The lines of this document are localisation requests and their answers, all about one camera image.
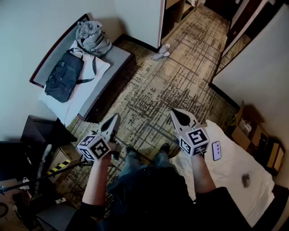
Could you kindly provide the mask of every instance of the gray bench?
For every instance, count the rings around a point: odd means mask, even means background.
[[[100,122],[137,68],[135,55],[117,46],[113,46],[101,59],[109,63],[110,67],[78,113],[87,122]]]
[[[86,20],[89,20],[89,18],[85,14],[56,41],[34,71],[29,80],[31,83],[44,87],[53,67],[75,40],[77,23]],[[111,104],[136,72],[135,55],[116,46],[112,46],[112,49],[101,59],[108,62],[110,67],[79,111],[78,116],[87,122],[100,122]]]

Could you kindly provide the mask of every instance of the shoe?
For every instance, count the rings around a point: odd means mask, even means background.
[[[168,154],[168,152],[170,151],[170,146],[168,143],[164,143],[159,150],[160,152],[165,152]]]
[[[164,54],[168,51],[168,49],[170,47],[171,47],[171,44],[169,44],[169,43],[162,45],[162,47],[159,49],[158,53]]]
[[[156,54],[154,54],[153,55],[153,60],[160,60],[160,59],[162,59],[163,57],[168,57],[168,56],[170,56],[171,54],[170,54],[170,52],[165,52],[165,53],[156,53]]]
[[[126,147],[126,153],[129,154],[131,151],[135,152],[135,149],[133,146],[127,145]]]

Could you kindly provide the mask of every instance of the door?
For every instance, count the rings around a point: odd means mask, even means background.
[[[225,45],[225,49],[231,44],[234,38],[240,33],[240,31],[244,28],[246,23],[249,21],[251,16],[254,14],[258,6],[262,0],[250,0],[246,5],[245,9],[241,13],[240,17],[237,19],[236,23],[232,26],[227,34],[227,41]]]
[[[242,0],[206,0],[205,6],[231,21],[236,14]]]

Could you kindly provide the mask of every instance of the yellow and black tape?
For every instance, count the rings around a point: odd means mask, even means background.
[[[47,172],[48,175],[55,173],[56,171],[60,170],[61,168],[65,167],[66,165],[68,165],[70,163],[70,160],[66,160],[64,161],[62,164],[59,164],[58,166],[56,166],[55,168],[52,168],[51,170],[49,170]]]

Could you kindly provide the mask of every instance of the black shirt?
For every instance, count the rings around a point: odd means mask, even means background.
[[[103,208],[82,205],[70,230],[247,230],[247,221],[225,187],[190,198],[174,168],[147,167],[108,186],[113,204],[108,219],[95,222]]]

